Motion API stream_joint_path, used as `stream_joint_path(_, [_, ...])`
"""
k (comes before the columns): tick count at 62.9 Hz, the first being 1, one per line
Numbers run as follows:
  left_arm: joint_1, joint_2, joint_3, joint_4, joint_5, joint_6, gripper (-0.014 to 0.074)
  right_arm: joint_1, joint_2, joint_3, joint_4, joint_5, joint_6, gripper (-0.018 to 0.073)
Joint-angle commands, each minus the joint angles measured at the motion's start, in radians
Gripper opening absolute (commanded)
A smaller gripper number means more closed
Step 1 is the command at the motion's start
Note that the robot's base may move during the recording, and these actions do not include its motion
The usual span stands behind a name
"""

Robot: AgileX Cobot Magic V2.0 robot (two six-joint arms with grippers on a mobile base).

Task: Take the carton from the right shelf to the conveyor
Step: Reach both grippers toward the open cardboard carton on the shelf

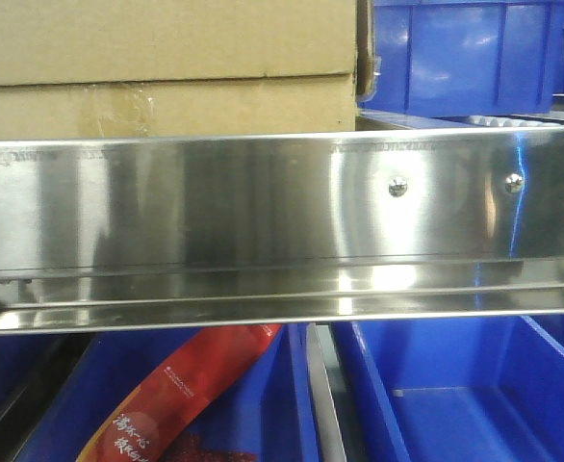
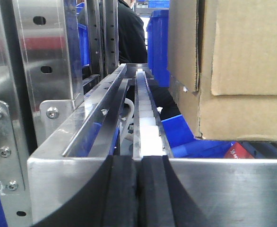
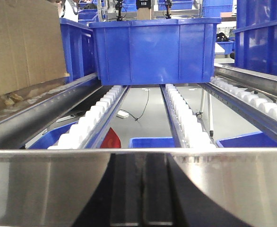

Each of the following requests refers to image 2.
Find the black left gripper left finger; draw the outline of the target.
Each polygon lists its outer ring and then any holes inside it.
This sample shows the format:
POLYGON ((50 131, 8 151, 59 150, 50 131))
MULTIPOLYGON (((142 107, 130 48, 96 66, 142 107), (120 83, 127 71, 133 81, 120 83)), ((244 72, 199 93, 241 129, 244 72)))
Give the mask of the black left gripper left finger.
POLYGON ((36 227, 134 227, 135 169, 130 156, 108 156, 92 178, 36 227))

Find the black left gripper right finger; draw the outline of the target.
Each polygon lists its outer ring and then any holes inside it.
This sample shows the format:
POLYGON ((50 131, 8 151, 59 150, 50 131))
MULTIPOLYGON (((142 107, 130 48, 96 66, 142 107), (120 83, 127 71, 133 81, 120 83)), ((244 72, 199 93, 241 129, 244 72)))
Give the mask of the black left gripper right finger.
POLYGON ((167 156, 143 157, 138 169, 138 226, 209 227, 167 156))

